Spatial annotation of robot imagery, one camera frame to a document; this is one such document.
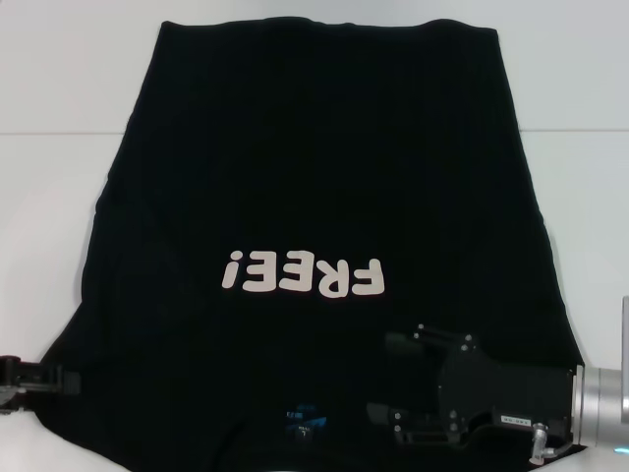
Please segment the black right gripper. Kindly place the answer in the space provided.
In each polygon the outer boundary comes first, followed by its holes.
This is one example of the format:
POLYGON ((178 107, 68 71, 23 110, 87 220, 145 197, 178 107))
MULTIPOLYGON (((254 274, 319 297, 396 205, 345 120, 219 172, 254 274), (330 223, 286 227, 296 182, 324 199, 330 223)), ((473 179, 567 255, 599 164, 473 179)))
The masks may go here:
POLYGON ((399 445, 464 444, 484 428, 532 432, 536 424, 560 443, 572 439, 572 369, 499 362, 464 334, 426 324, 408 332, 389 331, 385 359, 393 366, 441 365, 439 417, 367 404, 372 424, 391 433, 399 445))

